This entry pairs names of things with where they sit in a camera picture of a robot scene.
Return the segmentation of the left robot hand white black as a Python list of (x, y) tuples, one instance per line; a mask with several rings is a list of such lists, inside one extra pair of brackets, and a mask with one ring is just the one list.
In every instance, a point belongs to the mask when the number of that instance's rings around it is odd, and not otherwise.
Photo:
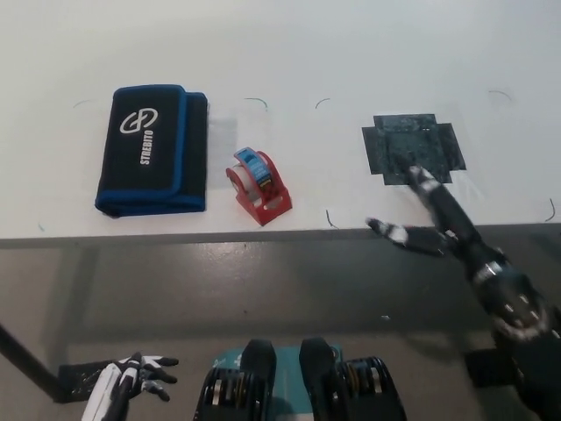
[(142, 393), (169, 402), (170, 396), (163, 384), (176, 384), (177, 378), (168, 374), (165, 367), (178, 364), (176, 358), (140, 352), (122, 360), (112, 360), (97, 378), (82, 421), (126, 420), (131, 399)]

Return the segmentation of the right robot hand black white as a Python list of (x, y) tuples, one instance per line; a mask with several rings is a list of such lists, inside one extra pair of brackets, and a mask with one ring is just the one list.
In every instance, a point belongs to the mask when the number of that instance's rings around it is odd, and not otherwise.
[(506, 255), (483, 240), (472, 220), (452, 193), (423, 166), (396, 155), (408, 187), (430, 214), (433, 227), (398, 225), (368, 218), (377, 235), (404, 250), (442, 257), (451, 253), (462, 262), (467, 279), (482, 283), (512, 270)]

